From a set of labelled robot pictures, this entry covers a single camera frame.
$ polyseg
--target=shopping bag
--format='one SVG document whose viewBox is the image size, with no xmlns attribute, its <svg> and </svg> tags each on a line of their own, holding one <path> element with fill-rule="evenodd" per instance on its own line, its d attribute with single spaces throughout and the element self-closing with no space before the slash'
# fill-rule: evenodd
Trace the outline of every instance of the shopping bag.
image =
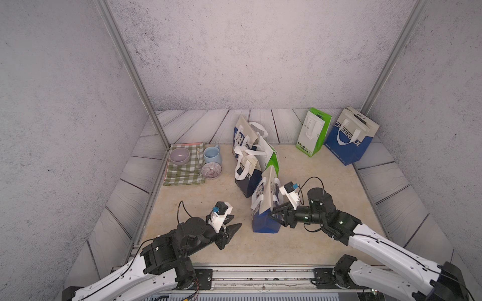
<svg viewBox="0 0 482 301">
<path fill-rule="evenodd" d="M 311 108 L 306 114 L 296 147 L 310 157 L 317 153 L 323 146 L 331 118 L 331 115 Z"/>
<path fill-rule="evenodd" d="M 256 151 L 260 153 L 253 153 L 248 151 L 248 154 L 255 155 L 258 159 L 261 172 L 264 172 L 269 166 L 273 166 L 276 174 L 280 173 L 280 162 L 278 161 L 278 152 L 276 149 L 266 142 L 262 136 L 258 136 L 258 144 Z"/>
<path fill-rule="evenodd" d="M 253 195 L 254 190 L 261 181 L 261 167 L 254 154 L 248 154 L 246 146 L 237 145 L 234 152 L 238 155 L 237 165 L 234 169 L 234 180 L 245 197 Z"/>
<path fill-rule="evenodd" d="M 345 164 L 363 156 L 380 126 L 351 106 L 343 109 L 326 139 L 326 147 Z"/>
<path fill-rule="evenodd" d="M 269 217 L 273 208 L 283 202 L 280 185 L 274 166 L 269 166 L 251 197 L 253 232 L 277 233 L 280 230 L 281 224 Z"/>
<path fill-rule="evenodd" d="M 254 131 L 251 127 L 255 127 L 258 130 L 261 130 L 262 134 L 259 132 Z M 238 145 L 245 146 L 248 149 L 256 150 L 256 145 L 258 143 L 258 136 L 266 138 L 268 136 L 268 132 L 266 129 L 257 122 L 247 122 L 244 119 L 244 116 L 241 115 L 234 126 L 234 135 L 233 135 L 233 155 L 235 158 L 238 158 L 238 155 L 235 154 L 234 148 Z"/>
</svg>

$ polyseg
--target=wire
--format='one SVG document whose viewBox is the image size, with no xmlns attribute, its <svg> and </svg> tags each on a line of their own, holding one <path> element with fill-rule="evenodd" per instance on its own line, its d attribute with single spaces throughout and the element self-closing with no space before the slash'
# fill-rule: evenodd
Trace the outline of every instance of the wire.
<svg viewBox="0 0 482 301">
<path fill-rule="evenodd" d="M 134 260 L 135 260 L 135 258 L 137 257 L 137 254 L 139 253 L 142 245 L 145 244 L 146 242 L 151 241 L 151 240 L 154 240 L 154 239 L 155 239 L 155 238 L 151 238 L 151 239 L 144 240 L 144 241 L 142 242 L 142 244 L 139 246 L 139 249 L 137 250 L 137 252 L 136 252 L 135 255 L 134 255 L 134 259 L 132 259 L 131 264 L 129 264 L 129 266 L 128 266 L 127 269 L 124 271 L 124 273 L 122 273 L 119 277 L 115 278 L 114 280 L 112 280 L 111 282 L 107 283 L 107 284 L 104 285 L 103 287 L 99 288 L 98 290 L 96 290 L 96 291 L 93 292 L 92 294 L 85 296 L 85 297 L 82 298 L 81 300 L 84 300 L 84 299 L 92 296 L 92 295 L 95 294 L 96 292 L 100 291 L 101 289 L 107 287 L 108 285 L 114 283 L 114 281 L 116 281 L 117 279 L 120 279 L 122 276 L 124 276 L 124 274 L 127 273 L 127 271 L 129 271 L 129 269 L 131 268 L 132 264 L 134 263 Z"/>
<path fill-rule="evenodd" d="M 403 252 L 402 250 L 400 250 L 400 249 L 392 246 L 391 244 L 387 244 L 386 242 L 384 242 L 384 241 L 382 241 L 382 240 L 378 240 L 378 238 L 376 238 L 376 237 L 373 237 L 373 236 L 370 236 L 370 235 L 365 235 L 365 234 L 355 234 L 355 236 L 366 236 L 366 237 L 369 237 L 369 238 L 371 238 L 371 239 L 374 239 L 374 240 L 377 241 L 378 243 L 385 244 L 385 245 L 387 245 L 387 246 L 389 246 L 389 247 L 397 250 L 398 252 L 402 253 L 403 255 L 405 255 L 405 256 L 413 259 L 416 263 L 418 263 L 418 264 L 420 264 L 421 266 L 423 266 L 426 270 L 429 270 L 429 271 L 431 271 L 431 272 L 433 272 L 433 273 L 439 274 L 439 275 L 441 275 L 441 276 L 444 276 L 445 278 L 449 278 L 450 280 L 457 282 L 460 286 L 462 286 L 463 288 L 465 288 L 465 290 L 467 291 L 467 293 L 469 293 L 469 295 L 470 295 L 470 297 L 472 298 L 472 300 L 475 301 L 475 299 L 474 299 L 474 297 L 472 296 L 472 293 L 469 291 L 469 289 L 468 289 L 465 285 L 463 285 L 462 283 L 460 283 L 458 280 L 456 280 L 456 279 L 454 279 L 454 278 L 452 278 L 452 277 L 449 277 L 449 276 L 447 276 L 447 275 L 444 275 L 444 274 L 442 274 L 442 273 L 439 273 L 439 272 L 437 272 L 437 271 L 434 271 L 434 270 L 431 270 L 431 269 L 427 268 L 424 264 L 422 264 L 422 263 L 421 263 L 420 261 L 418 261 L 417 259 L 415 259 L 415 258 L 413 258 L 412 256 L 408 255 L 407 253 Z"/>
<path fill-rule="evenodd" d="M 156 299 L 154 299 L 154 301 L 161 301 L 161 300 L 163 300 L 163 299 L 168 300 L 168 299 L 169 299 L 169 295 L 159 296 L 159 297 L 157 297 Z"/>
<path fill-rule="evenodd" d="M 306 231 L 308 231 L 308 232 L 310 232 L 310 233 L 315 233 L 315 232 L 321 231 L 321 228 L 322 228 L 322 227 L 320 226 L 319 229 L 316 229 L 316 230 L 314 230 L 314 231 L 310 231 L 310 230 L 308 230 L 308 229 L 306 228 L 306 224 L 305 224 L 305 223 L 303 224 L 303 227 L 305 228 Z"/>
<path fill-rule="evenodd" d="M 200 290 L 199 290 L 199 280 L 196 278 L 196 280 L 194 280 L 194 282 L 196 282 L 196 284 L 197 284 L 197 286 L 198 286 L 198 287 L 196 288 L 196 291 L 195 291 L 194 293 L 190 294 L 189 296 L 187 296 L 185 299 L 183 299 L 183 301 L 185 301 L 185 300 L 192 300 L 192 299 L 194 298 L 194 296 L 196 295 L 196 293 L 197 293 L 198 296 L 199 296 L 199 291 L 200 291 Z"/>
<path fill-rule="evenodd" d="M 325 194 L 325 185 L 323 184 L 323 181 L 322 181 L 320 178 L 318 178 L 318 177 L 308 178 L 308 180 L 306 180 L 305 183 L 304 183 L 303 185 L 301 185 L 300 191 L 298 192 L 298 195 L 301 193 L 301 199 L 302 199 L 302 201 L 300 201 L 300 202 L 301 202 L 301 205 L 303 205 L 303 206 L 305 205 L 305 199 L 304 199 L 304 197 L 303 197 L 303 192 L 301 191 L 301 189 L 303 189 L 303 187 L 305 186 L 305 184 L 306 184 L 310 179 L 313 179 L 313 178 L 317 178 L 318 180 L 320 180 L 321 186 L 323 187 L 323 194 Z"/>
<path fill-rule="evenodd" d="M 189 217 L 192 217 L 192 215 L 190 215 L 189 212 L 186 210 L 186 207 L 184 207 L 184 201 L 180 201 L 179 205 L 177 205 L 177 224 L 180 224 L 180 222 L 179 222 L 179 207 L 181 207 L 181 204 L 182 204 L 182 208 L 184 208 L 184 211 L 187 213 L 187 215 L 189 215 Z"/>
</svg>

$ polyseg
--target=blue mug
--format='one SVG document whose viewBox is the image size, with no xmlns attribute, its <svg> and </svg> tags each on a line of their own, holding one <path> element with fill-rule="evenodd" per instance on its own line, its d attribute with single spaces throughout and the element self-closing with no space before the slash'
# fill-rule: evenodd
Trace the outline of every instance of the blue mug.
<svg viewBox="0 0 482 301">
<path fill-rule="evenodd" d="M 219 144 L 216 144 L 216 146 L 210 146 L 204 150 L 204 163 L 209 162 L 216 162 L 219 163 L 219 165 L 223 162 Z"/>
</svg>

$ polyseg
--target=pink patterned bowl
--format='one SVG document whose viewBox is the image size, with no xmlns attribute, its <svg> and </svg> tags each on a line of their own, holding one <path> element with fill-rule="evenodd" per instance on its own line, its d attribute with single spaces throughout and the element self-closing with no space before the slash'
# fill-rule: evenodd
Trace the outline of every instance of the pink patterned bowl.
<svg viewBox="0 0 482 301">
<path fill-rule="evenodd" d="M 215 178 L 219 177 L 221 174 L 221 165 L 216 162 L 209 162 L 206 163 L 202 169 L 201 169 L 201 174 L 207 179 L 207 180 L 214 180 Z"/>
</svg>

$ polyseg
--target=blue paper bag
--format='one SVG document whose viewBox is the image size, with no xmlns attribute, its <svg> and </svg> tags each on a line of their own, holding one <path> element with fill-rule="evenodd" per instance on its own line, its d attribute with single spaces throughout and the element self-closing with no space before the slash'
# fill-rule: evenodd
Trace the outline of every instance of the blue paper bag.
<svg viewBox="0 0 482 301">
<path fill-rule="evenodd" d="M 352 107 L 343 109 L 326 138 L 326 147 L 345 164 L 361 159 L 379 125 Z"/>
</svg>

